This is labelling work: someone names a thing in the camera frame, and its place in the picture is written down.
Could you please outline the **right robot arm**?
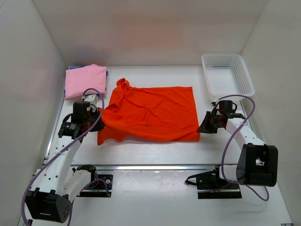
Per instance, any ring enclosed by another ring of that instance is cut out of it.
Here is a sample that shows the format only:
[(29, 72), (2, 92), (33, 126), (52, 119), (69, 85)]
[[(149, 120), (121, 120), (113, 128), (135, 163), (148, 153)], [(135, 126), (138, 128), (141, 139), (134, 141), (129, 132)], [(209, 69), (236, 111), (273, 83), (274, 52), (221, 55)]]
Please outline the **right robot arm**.
[(211, 184), (219, 189), (227, 183), (273, 187), (277, 182), (278, 149), (258, 138), (236, 108), (231, 100), (219, 101), (212, 111), (206, 112), (197, 130), (198, 133), (215, 134), (223, 128), (231, 135), (225, 148), (235, 141), (241, 149), (237, 164), (222, 162), (218, 172), (211, 176)]

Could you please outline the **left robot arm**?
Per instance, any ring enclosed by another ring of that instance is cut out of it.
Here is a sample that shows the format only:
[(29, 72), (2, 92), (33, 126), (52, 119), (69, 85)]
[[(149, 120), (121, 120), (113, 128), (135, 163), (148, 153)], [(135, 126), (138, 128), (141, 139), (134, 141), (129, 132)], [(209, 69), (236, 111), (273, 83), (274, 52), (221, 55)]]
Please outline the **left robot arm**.
[(30, 225), (26, 210), (32, 219), (69, 224), (76, 196), (84, 188), (97, 185), (98, 175), (93, 165), (80, 166), (70, 179), (67, 176), (84, 137), (104, 129), (103, 111), (90, 101), (74, 102), (73, 112), (65, 116), (58, 131), (56, 150), (23, 194), (21, 216), (26, 226)]

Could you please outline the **orange t shirt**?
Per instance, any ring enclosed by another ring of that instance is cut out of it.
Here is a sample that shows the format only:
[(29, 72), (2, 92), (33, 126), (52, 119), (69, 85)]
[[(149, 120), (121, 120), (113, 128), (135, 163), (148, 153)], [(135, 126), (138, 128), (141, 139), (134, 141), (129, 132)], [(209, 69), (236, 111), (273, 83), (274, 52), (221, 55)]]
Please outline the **orange t shirt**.
[(137, 88), (122, 78), (102, 121), (105, 128), (97, 133), (98, 145), (108, 139), (122, 142), (130, 137), (156, 143), (200, 140), (192, 87)]

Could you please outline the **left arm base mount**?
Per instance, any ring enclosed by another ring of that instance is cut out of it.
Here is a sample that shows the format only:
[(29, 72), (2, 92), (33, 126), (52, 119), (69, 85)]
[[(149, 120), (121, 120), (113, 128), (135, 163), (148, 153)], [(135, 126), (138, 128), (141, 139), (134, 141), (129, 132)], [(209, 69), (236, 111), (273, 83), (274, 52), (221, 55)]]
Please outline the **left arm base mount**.
[(112, 174), (101, 173), (92, 165), (80, 165), (77, 168), (72, 168), (73, 174), (80, 170), (85, 170), (90, 173), (90, 184), (81, 190), (77, 195), (78, 197), (111, 198), (113, 185)]

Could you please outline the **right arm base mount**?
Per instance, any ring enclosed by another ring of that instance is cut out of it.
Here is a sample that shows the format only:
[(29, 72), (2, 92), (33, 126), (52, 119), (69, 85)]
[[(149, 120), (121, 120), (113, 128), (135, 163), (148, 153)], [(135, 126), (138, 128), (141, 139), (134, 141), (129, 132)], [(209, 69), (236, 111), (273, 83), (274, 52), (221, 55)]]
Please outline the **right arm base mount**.
[(228, 183), (219, 176), (219, 168), (191, 175), (186, 178), (186, 185), (196, 186), (199, 200), (241, 199), (242, 194), (238, 184)]

